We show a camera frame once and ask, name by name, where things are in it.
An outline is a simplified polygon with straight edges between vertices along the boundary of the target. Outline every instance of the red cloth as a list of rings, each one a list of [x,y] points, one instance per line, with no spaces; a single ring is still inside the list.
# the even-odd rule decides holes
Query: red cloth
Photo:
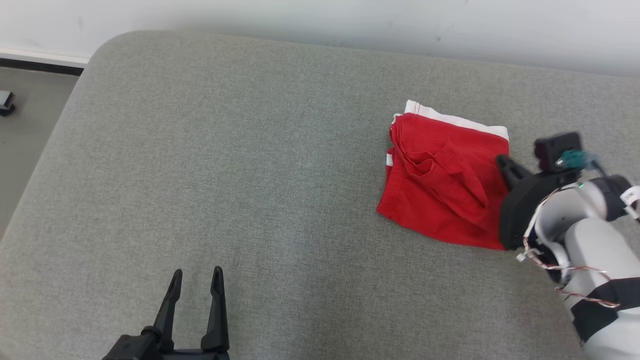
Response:
[[[504,250],[507,188],[495,157],[508,154],[508,140],[414,113],[398,116],[389,135],[392,166],[378,212],[437,240]]]

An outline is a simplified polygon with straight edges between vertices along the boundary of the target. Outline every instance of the black band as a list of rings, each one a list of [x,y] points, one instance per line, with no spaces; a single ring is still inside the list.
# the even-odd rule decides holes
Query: black band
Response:
[[[618,319],[618,311],[640,307],[640,277],[614,279],[595,288],[588,297],[620,304],[615,309],[580,300],[571,308],[573,326],[583,342]]]

